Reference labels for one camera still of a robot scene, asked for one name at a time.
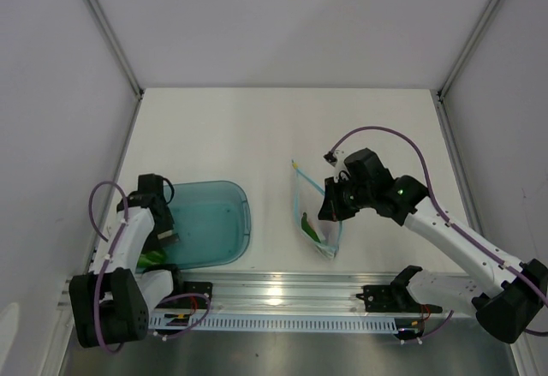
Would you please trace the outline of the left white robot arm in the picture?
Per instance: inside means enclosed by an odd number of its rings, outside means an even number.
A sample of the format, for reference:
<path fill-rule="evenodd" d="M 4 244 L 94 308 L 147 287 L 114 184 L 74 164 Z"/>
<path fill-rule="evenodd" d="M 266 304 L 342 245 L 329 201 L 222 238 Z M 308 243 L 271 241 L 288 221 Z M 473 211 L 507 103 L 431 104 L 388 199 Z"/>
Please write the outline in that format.
<path fill-rule="evenodd" d="M 115 234 L 98 245 L 88 272 L 68 285 L 81 347 L 117 352 L 145 338 L 150 313 L 160 302 L 177 307 L 184 301 L 186 287 L 176 280 L 175 266 L 162 262 L 138 273 L 140 256 L 179 240 L 169 209 L 174 197 L 173 184 L 156 174 L 140 175 L 137 188 L 122 194 Z"/>

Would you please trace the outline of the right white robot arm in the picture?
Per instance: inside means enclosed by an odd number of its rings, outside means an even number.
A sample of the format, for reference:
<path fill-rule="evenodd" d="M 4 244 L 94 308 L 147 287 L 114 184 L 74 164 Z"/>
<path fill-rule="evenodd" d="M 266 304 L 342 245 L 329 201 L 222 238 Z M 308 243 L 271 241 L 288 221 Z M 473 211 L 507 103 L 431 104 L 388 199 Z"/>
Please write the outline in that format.
<path fill-rule="evenodd" d="M 435 204 L 425 184 L 412 176 L 391 175 L 368 148 L 349 155 L 328 152 L 325 160 L 334 174 L 325 179 L 319 219 L 342 222 L 362 209 L 373 209 L 425 238 L 469 276 L 437 276 L 410 266 L 390 291 L 397 308 L 446 307 L 476 318 L 503 343 L 514 343 L 527 332 L 547 302 L 547 267 L 542 262 L 524 262 L 497 248 Z"/>

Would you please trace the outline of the clear zip top bag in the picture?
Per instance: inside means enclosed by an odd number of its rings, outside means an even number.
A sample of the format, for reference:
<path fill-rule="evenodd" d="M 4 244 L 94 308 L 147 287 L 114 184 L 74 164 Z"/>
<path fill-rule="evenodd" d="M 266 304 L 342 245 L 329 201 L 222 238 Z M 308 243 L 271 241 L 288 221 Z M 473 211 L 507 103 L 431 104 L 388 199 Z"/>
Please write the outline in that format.
<path fill-rule="evenodd" d="M 338 223 L 338 235 L 334 243 L 316 243 L 301 231 L 301 215 L 306 212 L 308 220 L 319 234 L 319 210 L 325 198 L 325 191 L 302 168 L 293 160 L 291 162 L 295 173 L 295 189 L 293 198 L 293 217 L 295 225 L 303 237 L 309 241 L 318 252 L 326 259 L 336 258 L 340 248 L 340 241 L 343 236 L 343 223 Z"/>

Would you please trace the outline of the green chili pepper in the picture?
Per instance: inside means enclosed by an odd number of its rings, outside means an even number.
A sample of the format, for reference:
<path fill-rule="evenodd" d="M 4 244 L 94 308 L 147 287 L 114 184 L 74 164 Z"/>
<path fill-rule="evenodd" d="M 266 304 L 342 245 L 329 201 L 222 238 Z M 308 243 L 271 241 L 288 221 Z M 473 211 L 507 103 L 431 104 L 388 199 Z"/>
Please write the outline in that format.
<path fill-rule="evenodd" d="M 308 236 L 310 239 L 312 239 L 316 243 L 321 243 L 321 239 L 319 238 L 318 233 L 313 228 L 313 226 L 310 224 L 308 220 L 308 215 L 306 212 L 303 212 L 301 215 L 301 231 Z"/>

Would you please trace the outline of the purple eggplant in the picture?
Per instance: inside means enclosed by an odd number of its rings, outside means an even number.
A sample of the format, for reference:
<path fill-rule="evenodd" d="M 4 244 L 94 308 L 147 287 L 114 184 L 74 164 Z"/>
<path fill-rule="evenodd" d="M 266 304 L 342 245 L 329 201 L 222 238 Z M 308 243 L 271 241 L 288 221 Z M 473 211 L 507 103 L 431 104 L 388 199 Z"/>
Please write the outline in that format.
<path fill-rule="evenodd" d="M 319 220 L 319 238 L 323 243 L 334 243 L 338 235 L 338 223 Z"/>

